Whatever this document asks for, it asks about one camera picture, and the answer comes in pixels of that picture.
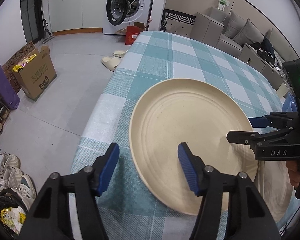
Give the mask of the person right hand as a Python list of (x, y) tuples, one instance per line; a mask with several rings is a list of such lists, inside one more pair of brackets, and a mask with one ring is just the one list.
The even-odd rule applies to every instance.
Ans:
[(297, 188), (300, 184), (300, 171), (298, 170), (300, 163), (298, 161), (286, 161), (286, 168), (288, 169), (290, 184)]

